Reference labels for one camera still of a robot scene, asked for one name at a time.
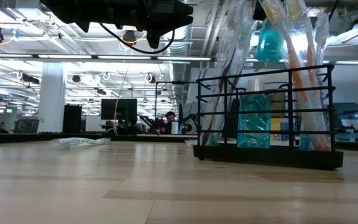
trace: ceiling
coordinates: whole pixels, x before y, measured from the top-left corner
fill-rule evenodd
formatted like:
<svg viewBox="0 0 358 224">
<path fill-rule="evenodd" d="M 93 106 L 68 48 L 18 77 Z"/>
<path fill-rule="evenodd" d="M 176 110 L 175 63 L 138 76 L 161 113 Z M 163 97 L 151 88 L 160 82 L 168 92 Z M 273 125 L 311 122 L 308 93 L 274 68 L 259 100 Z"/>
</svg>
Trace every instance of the ceiling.
<svg viewBox="0 0 358 224">
<path fill-rule="evenodd" d="M 216 54 L 219 41 L 213 40 L 212 36 L 221 13 L 223 13 L 223 18 L 227 13 L 227 2 L 214 0 L 183 2 L 194 8 L 193 23 L 188 27 L 178 29 L 173 45 L 161 55 L 213 57 Z M 311 15 L 316 11 L 329 12 L 333 4 L 334 1 L 306 1 Z M 334 17 L 334 20 L 341 27 L 338 29 L 338 34 L 340 34 L 350 29 L 349 19 L 353 20 L 353 17 L 346 16 L 348 12 L 358 10 L 358 1 L 340 1 L 337 9 L 341 16 Z M 207 35 L 210 24 L 213 24 L 213 28 Z M 124 30 L 117 30 L 114 25 L 106 24 L 106 26 L 117 35 L 122 35 L 125 30 L 134 29 L 134 27 L 124 27 Z M 140 53 L 133 52 L 120 44 L 98 24 L 91 24 L 89 32 L 85 33 L 75 24 L 62 23 L 51 12 L 41 10 L 37 0 L 17 1 L 17 6 L 10 9 L 0 7 L 0 27 L 4 35 L 4 42 L 0 44 L 0 54 L 140 55 Z M 221 36 L 221 32 L 219 28 L 217 37 Z M 136 47 L 151 51 L 152 49 L 144 39 L 145 33 L 136 32 L 135 34 L 138 39 Z M 170 37 L 170 33 L 162 37 L 160 48 L 169 41 Z M 203 50 L 204 43 L 207 44 L 205 50 Z M 256 33 L 252 39 L 252 45 L 257 45 L 257 43 Z M 326 55 L 329 60 L 331 58 L 358 60 L 357 46 L 352 46 L 352 54 L 349 54 L 349 49 L 336 45 L 337 42 L 328 47 Z M 22 82 L 20 77 L 26 74 L 42 82 L 42 61 L 0 59 L 0 86 L 3 86 L 0 88 L 0 108 L 7 105 L 17 106 L 20 113 L 37 114 L 40 86 L 31 85 L 32 88 L 24 88 L 29 84 Z M 123 98 L 138 98 L 139 114 L 149 116 L 154 114 L 154 106 L 149 101 L 154 100 L 155 84 L 147 81 L 148 74 L 154 76 L 157 81 L 191 80 L 190 68 L 200 65 L 199 62 L 128 63 L 127 61 L 81 60 L 67 60 L 64 64 L 68 73 L 67 103 L 82 104 L 85 114 L 98 114 L 101 97 L 117 97 L 119 95 Z M 79 75 L 86 81 L 75 83 L 73 82 L 74 75 Z M 106 96 L 98 94 L 95 87 L 105 89 Z M 165 102 L 158 103 L 157 113 L 164 114 L 169 110 L 177 112 L 177 105 L 186 101 L 187 94 L 188 85 L 165 85 L 161 88 L 161 95 L 158 96 Z"/>
</svg>

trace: plastic wrapper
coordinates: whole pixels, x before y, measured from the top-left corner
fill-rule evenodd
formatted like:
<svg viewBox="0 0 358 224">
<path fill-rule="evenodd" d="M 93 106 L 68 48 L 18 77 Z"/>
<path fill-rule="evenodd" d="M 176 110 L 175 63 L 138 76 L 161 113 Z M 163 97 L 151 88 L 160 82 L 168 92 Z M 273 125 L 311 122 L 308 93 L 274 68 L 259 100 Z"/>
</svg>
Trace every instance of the plastic wrapper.
<svg viewBox="0 0 358 224">
<path fill-rule="evenodd" d="M 228 75 L 238 75 L 247 60 L 250 48 L 250 39 L 256 29 L 256 21 L 252 19 L 255 2 L 232 1 L 229 15 L 226 19 L 227 26 L 223 30 L 224 37 L 219 44 L 216 65 L 216 77 L 226 77 Z M 229 80 L 234 85 L 238 78 Z M 224 80 L 218 80 L 217 88 L 211 90 L 211 94 L 224 93 Z M 231 93 L 232 86 L 227 84 L 227 92 Z M 230 97 L 227 98 L 227 106 L 231 107 Z M 224 97 L 212 97 L 208 102 L 207 112 L 223 112 Z M 206 115 L 203 122 L 203 130 L 222 130 L 224 125 L 224 115 Z M 221 133 L 202 133 L 201 143 L 203 146 L 215 146 L 221 139 Z"/>
<path fill-rule="evenodd" d="M 327 47 L 327 38 L 329 35 L 329 21 L 328 21 L 328 15 L 324 12 L 320 12 L 317 14 L 317 21 L 314 25 L 314 40 L 316 42 L 316 64 L 322 65 L 324 62 L 324 55 L 325 50 Z M 324 69 L 317 69 L 317 74 L 324 73 Z M 318 82 L 319 85 L 323 84 L 323 78 L 321 76 L 318 76 Z M 322 90 L 320 94 L 321 98 L 321 104 L 324 106 L 324 99 L 327 95 L 327 90 Z M 329 124 L 329 120 L 326 117 L 326 124 Z M 301 124 L 301 131 L 306 131 L 305 125 Z M 300 149 L 301 150 L 313 150 L 313 146 L 310 144 L 310 139 L 307 134 L 301 134 L 300 135 Z"/>
<path fill-rule="evenodd" d="M 109 138 L 102 138 L 98 140 L 86 139 L 86 138 L 65 138 L 65 139 L 54 139 L 51 141 L 53 147 L 59 149 L 71 149 L 73 147 L 80 146 L 97 146 L 107 144 L 110 142 Z"/>
<path fill-rule="evenodd" d="M 267 17 L 273 26 L 281 30 L 287 44 L 288 68 L 316 65 L 313 31 L 303 0 L 287 0 L 287 14 L 278 0 L 260 0 Z M 295 88 L 316 87 L 319 85 L 316 71 L 292 72 Z M 322 108 L 320 91 L 298 91 L 296 100 L 299 109 Z M 301 113 L 308 131 L 327 131 L 328 126 L 322 112 Z M 318 151 L 330 151 L 329 136 L 313 134 L 309 136 L 313 147 Z"/>
<path fill-rule="evenodd" d="M 270 110 L 270 100 L 262 95 L 248 95 L 241 101 L 240 111 Z M 270 113 L 254 113 L 239 115 L 239 130 L 268 131 L 271 123 Z M 238 147 L 270 148 L 269 133 L 239 133 Z"/>
</svg>

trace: person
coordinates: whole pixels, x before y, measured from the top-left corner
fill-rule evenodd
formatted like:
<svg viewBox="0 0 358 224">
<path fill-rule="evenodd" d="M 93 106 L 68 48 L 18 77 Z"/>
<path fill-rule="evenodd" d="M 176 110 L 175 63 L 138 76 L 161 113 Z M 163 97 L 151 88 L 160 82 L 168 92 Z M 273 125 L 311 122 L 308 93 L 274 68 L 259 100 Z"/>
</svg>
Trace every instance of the person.
<svg viewBox="0 0 358 224">
<path fill-rule="evenodd" d="M 1 122 L 1 123 L 0 123 L 0 133 L 1 133 L 1 134 L 9 134 L 9 131 L 7 131 L 7 130 L 4 129 L 4 125 L 5 125 L 4 122 Z"/>
<path fill-rule="evenodd" d="M 175 116 L 175 113 L 172 112 L 172 111 L 169 111 L 169 112 L 166 113 L 166 115 L 165 115 L 165 118 L 167 119 L 168 123 L 174 121 L 174 120 L 175 120 L 175 117 L 176 117 L 176 116 Z"/>
<path fill-rule="evenodd" d="M 165 114 L 165 118 L 167 119 L 168 124 L 166 125 L 165 128 L 163 128 L 162 133 L 164 133 L 164 134 L 171 134 L 172 121 L 175 120 L 176 115 L 175 115 L 174 112 L 169 111 L 168 113 Z M 185 124 L 185 125 L 183 126 L 182 134 L 183 134 L 183 133 L 186 133 L 187 131 L 191 131 L 191 126 L 188 125 L 188 124 Z"/>
</svg>

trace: pipe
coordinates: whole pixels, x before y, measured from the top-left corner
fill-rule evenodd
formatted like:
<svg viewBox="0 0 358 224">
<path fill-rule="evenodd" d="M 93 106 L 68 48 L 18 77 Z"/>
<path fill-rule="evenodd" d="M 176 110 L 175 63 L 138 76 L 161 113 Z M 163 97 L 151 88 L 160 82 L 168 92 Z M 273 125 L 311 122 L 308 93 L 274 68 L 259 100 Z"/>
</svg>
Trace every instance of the pipe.
<svg viewBox="0 0 358 224">
<path fill-rule="evenodd" d="M 219 0 L 215 0 L 214 5 L 212 6 L 211 20 L 208 24 L 208 28 L 206 29 L 206 34 L 205 34 L 205 38 L 204 38 L 204 42 L 203 42 L 203 48 L 201 49 L 200 56 L 204 56 L 204 54 L 205 54 L 209 36 L 211 35 L 212 26 L 214 24 L 214 18 L 216 15 L 216 11 L 218 10 L 218 4 L 219 4 Z"/>
<path fill-rule="evenodd" d="M 218 23 L 215 26 L 216 29 L 214 30 L 214 34 L 212 35 L 212 41 L 211 41 L 211 43 L 209 43 L 209 48 L 208 48 L 208 51 L 207 51 L 206 55 L 211 55 L 211 53 L 212 53 L 212 50 L 213 50 L 214 45 L 215 45 L 216 37 L 218 36 L 218 33 L 219 33 L 219 30 L 220 30 L 224 15 L 226 13 L 226 9 L 229 6 L 229 4 L 230 4 L 230 1 L 226 1 L 224 3 L 224 5 L 222 6 L 221 15 L 219 16 Z"/>
<path fill-rule="evenodd" d="M 189 26 L 184 26 L 184 27 L 178 28 L 178 29 L 176 29 L 175 33 L 177 34 L 177 35 L 175 35 L 176 39 L 187 41 L 190 36 L 189 35 Z M 188 54 L 189 54 L 188 52 L 189 52 L 189 45 L 182 44 L 182 43 L 173 43 L 167 50 L 167 55 L 183 57 L 183 56 L 188 56 Z M 173 70 L 172 70 L 171 81 L 185 80 L 185 78 L 186 78 L 185 77 L 185 74 L 186 74 L 186 65 L 185 64 L 173 64 L 172 68 L 173 68 Z M 171 89 L 173 90 L 176 97 L 182 96 L 182 94 L 183 94 L 182 87 L 178 88 L 177 86 L 172 85 Z"/>
<path fill-rule="evenodd" d="M 33 89 L 33 90 L 40 90 L 41 86 L 37 85 L 37 86 L 6 86 L 6 85 L 0 85 L 0 88 L 9 88 L 9 89 Z M 66 86 L 67 90 L 120 90 L 121 88 L 119 87 L 93 87 L 93 86 L 84 86 L 84 87 L 80 87 L 80 86 L 76 86 L 76 87 L 70 87 L 70 86 Z M 153 91 L 154 88 L 131 88 L 131 87 L 124 87 L 122 90 L 124 91 Z"/>
</svg>

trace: toothbrush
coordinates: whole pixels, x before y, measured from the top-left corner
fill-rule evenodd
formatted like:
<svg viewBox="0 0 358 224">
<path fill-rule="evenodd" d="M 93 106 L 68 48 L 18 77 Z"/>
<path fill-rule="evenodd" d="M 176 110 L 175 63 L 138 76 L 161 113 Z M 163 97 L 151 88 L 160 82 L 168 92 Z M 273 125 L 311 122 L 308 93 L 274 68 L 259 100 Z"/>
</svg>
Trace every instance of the toothbrush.
<svg viewBox="0 0 358 224">
<path fill-rule="evenodd" d="M 303 0 L 287 0 L 287 10 L 291 23 L 302 22 L 306 32 L 306 39 L 308 41 L 307 49 L 307 65 L 315 66 L 316 65 L 316 52 L 314 49 L 314 38 L 313 31 L 310 19 L 307 14 L 306 5 Z M 317 85 L 317 75 L 314 69 L 308 70 L 309 79 L 312 87 Z M 317 96 L 317 91 L 313 91 L 315 97 Z"/>
<path fill-rule="evenodd" d="M 299 68 L 301 67 L 300 60 L 296 54 L 295 47 L 289 35 L 290 31 L 288 29 L 288 19 L 284 13 L 284 8 L 280 2 L 277 0 L 259 0 L 270 23 L 273 26 L 281 30 L 285 41 L 287 42 L 287 50 L 288 50 L 288 63 L 290 68 Z M 301 79 L 301 74 L 303 71 L 295 71 L 292 72 L 293 84 L 295 88 L 303 88 L 303 82 Z M 305 91 L 297 92 L 298 96 L 298 106 L 300 108 L 309 108 L 310 103 L 308 100 L 308 96 Z M 315 122 L 315 117 L 310 113 L 303 113 L 302 118 L 305 122 L 305 125 L 309 130 L 318 130 L 319 126 L 317 122 Z M 310 135 L 310 140 L 313 146 L 319 151 L 327 151 L 326 137 L 322 137 L 321 135 L 313 134 Z"/>
<path fill-rule="evenodd" d="M 250 38 L 257 24 L 256 21 L 252 20 L 253 11 L 254 6 L 252 5 L 252 1 L 232 3 L 226 21 L 227 29 L 232 32 L 233 35 L 230 36 L 230 34 L 228 34 L 227 39 L 229 39 L 229 41 L 224 40 L 219 46 L 219 52 L 223 52 L 226 47 L 223 53 L 223 57 L 226 57 L 226 60 L 224 63 L 221 63 L 222 66 L 218 65 L 217 67 L 217 71 L 221 71 L 221 77 L 240 74 L 244 68 L 249 53 Z M 232 80 L 234 85 L 236 85 L 237 82 L 238 78 Z M 223 87 L 223 80 L 218 81 L 218 87 L 215 89 L 214 94 L 222 93 Z M 208 104 L 207 111 L 221 111 L 223 100 L 223 97 L 212 98 Z M 222 129 L 223 121 L 223 115 L 206 116 L 203 129 Z M 219 137 L 219 134 L 216 133 L 203 133 L 201 135 L 203 145 L 215 145 Z"/>
<path fill-rule="evenodd" d="M 314 49 L 314 38 L 313 38 L 313 28 L 311 26 L 310 18 L 307 13 L 306 5 L 303 0 L 287 0 L 287 9 L 288 16 L 290 18 L 290 22 L 292 27 L 298 26 L 299 30 L 304 30 L 306 35 L 308 47 L 306 54 L 307 66 L 315 66 L 316 65 L 316 52 Z M 308 70 L 310 86 L 316 87 L 319 85 L 318 77 L 315 69 Z M 312 108 L 322 108 L 322 103 L 319 95 L 319 91 L 312 91 L 312 100 L 310 101 L 310 105 Z M 318 124 L 320 130 L 326 130 L 326 121 L 324 119 L 324 114 L 322 112 L 314 114 L 315 122 Z M 327 135 L 320 135 L 322 138 L 322 143 L 319 146 L 319 151 L 329 151 L 329 142 Z"/>
</svg>

